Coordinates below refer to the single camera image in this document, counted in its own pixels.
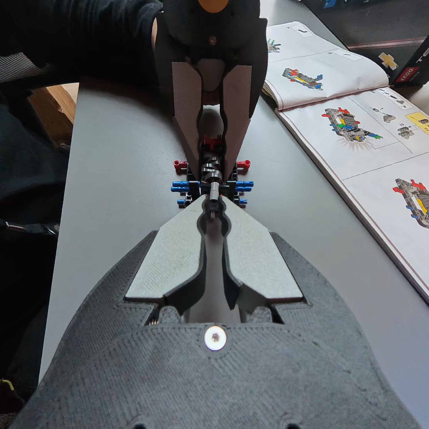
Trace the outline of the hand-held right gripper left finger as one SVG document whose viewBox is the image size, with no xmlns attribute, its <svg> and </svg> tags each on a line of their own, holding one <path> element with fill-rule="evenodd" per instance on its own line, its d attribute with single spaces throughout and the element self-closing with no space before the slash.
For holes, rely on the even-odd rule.
<svg viewBox="0 0 429 429">
<path fill-rule="evenodd" d="M 175 307 L 184 314 L 206 285 L 207 196 L 201 196 L 156 233 L 126 294 L 128 301 Z"/>
</svg>

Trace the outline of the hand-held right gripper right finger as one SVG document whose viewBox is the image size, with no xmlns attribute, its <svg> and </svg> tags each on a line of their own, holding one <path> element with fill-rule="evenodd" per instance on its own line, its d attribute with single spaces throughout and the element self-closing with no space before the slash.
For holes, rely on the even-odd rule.
<svg viewBox="0 0 429 429">
<path fill-rule="evenodd" d="M 230 309 L 303 300 L 270 231 L 225 197 L 219 198 L 223 287 Z"/>
</svg>

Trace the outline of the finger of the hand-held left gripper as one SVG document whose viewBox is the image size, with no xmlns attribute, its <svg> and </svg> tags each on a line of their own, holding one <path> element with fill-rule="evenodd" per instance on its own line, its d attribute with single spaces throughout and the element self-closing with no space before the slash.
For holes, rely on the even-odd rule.
<svg viewBox="0 0 429 429">
<path fill-rule="evenodd" d="M 174 124 L 183 147 L 188 166 L 200 179 L 200 135 L 198 122 L 202 114 L 202 79 L 187 62 L 172 62 L 174 95 Z"/>
<path fill-rule="evenodd" d="M 224 177 L 228 178 L 250 123 L 251 66 L 237 65 L 223 79 Z"/>
</svg>

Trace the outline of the lego chassis assembly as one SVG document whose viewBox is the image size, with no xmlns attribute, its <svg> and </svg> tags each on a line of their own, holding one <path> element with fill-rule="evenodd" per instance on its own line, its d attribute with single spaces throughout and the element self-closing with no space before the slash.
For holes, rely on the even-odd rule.
<svg viewBox="0 0 429 429">
<path fill-rule="evenodd" d="M 179 208 L 185 208 L 193 203 L 189 194 L 189 181 L 199 181 L 201 196 L 210 194 L 210 184 L 213 181 L 219 183 L 219 196 L 225 196 L 228 198 L 228 180 L 236 181 L 236 194 L 235 202 L 240 208 L 244 208 L 248 201 L 243 199 L 241 196 L 250 192 L 254 186 L 253 181 L 241 181 L 238 178 L 239 174 L 247 173 L 251 166 L 250 160 L 236 161 L 233 166 L 233 170 L 229 177 L 224 178 L 221 172 L 223 158 L 221 156 L 221 135 L 217 137 L 208 137 L 204 135 L 200 148 L 202 150 L 201 166 L 200 166 L 200 179 L 196 179 L 192 174 L 187 161 L 175 160 L 173 165 L 177 174 L 186 174 L 185 181 L 173 181 L 171 186 L 171 192 L 179 193 L 181 199 L 177 200 Z"/>
</svg>

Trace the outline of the person's left forearm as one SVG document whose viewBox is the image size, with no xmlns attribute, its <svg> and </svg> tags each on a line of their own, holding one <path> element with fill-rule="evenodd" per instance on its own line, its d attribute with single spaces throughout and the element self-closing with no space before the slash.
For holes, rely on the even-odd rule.
<svg viewBox="0 0 429 429">
<path fill-rule="evenodd" d="M 155 0 L 2 0 L 1 56 L 23 53 L 77 77 L 158 85 Z"/>
</svg>

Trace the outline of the lego instruction booklet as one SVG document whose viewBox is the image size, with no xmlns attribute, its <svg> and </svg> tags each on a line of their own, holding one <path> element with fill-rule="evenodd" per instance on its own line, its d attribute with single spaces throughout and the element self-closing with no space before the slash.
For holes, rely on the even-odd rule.
<svg viewBox="0 0 429 429">
<path fill-rule="evenodd" d="M 428 115 L 381 67 L 301 22 L 266 36 L 277 116 L 428 302 Z"/>
</svg>

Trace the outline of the lego set box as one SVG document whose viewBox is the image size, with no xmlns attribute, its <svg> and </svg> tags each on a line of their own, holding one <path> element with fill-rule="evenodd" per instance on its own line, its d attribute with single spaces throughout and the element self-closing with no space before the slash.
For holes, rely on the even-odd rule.
<svg viewBox="0 0 429 429">
<path fill-rule="evenodd" d="M 427 0 L 304 0 L 350 51 L 382 66 L 390 85 L 425 85 L 429 79 Z"/>
</svg>

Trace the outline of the wooden table leg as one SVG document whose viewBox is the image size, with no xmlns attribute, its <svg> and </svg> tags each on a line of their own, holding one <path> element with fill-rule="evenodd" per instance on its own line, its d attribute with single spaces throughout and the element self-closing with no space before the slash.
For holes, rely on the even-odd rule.
<svg viewBox="0 0 429 429">
<path fill-rule="evenodd" d="M 56 147 L 69 150 L 72 140 L 79 83 L 33 90 L 33 108 Z"/>
</svg>

